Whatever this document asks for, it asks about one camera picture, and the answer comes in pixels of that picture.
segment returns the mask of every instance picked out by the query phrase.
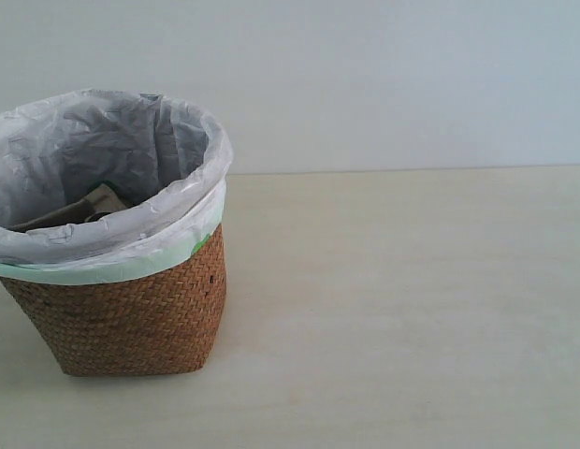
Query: woven basket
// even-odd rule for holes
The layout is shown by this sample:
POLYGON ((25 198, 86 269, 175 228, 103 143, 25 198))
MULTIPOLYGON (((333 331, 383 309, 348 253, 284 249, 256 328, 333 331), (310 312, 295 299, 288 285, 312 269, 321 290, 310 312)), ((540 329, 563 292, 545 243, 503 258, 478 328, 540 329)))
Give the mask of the woven basket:
POLYGON ((188 261, 135 281, 46 285, 0 278, 72 376, 202 368, 225 303, 221 226, 188 261))

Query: trash bag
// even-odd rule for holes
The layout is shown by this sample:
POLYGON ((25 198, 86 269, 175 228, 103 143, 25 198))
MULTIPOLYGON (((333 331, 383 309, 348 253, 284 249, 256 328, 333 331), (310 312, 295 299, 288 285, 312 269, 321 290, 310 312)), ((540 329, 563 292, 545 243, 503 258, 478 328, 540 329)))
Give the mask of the trash bag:
POLYGON ((120 282, 178 265, 221 222, 232 157, 208 112, 162 95, 84 90, 0 114, 0 276, 120 282), (8 230, 101 183, 136 206, 8 230))

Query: brown woven basket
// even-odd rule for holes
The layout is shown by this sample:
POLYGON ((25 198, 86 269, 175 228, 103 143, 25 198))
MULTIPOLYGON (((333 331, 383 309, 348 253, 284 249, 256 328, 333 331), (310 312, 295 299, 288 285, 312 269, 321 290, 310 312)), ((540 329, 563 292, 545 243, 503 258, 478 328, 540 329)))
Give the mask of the brown woven basket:
POLYGON ((225 303, 221 226, 177 267, 135 281, 46 285, 0 278, 72 376, 202 368, 225 303))

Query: white table surface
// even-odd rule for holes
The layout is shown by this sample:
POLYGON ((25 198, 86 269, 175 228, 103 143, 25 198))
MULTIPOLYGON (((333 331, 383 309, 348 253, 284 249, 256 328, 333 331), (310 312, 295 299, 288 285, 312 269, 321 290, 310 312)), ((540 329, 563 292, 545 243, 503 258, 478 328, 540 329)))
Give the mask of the white table surface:
POLYGON ((231 177, 194 374, 74 379, 0 287, 0 448, 580 448, 580 167, 231 177))

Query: woven texture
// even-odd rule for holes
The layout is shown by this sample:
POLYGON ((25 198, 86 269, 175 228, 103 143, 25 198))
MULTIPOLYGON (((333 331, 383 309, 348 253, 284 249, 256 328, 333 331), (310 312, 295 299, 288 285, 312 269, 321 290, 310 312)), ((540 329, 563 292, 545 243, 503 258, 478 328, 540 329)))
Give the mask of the woven texture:
POLYGON ((225 303, 221 226, 188 261, 135 281, 46 285, 0 278, 66 374, 200 369, 225 303))

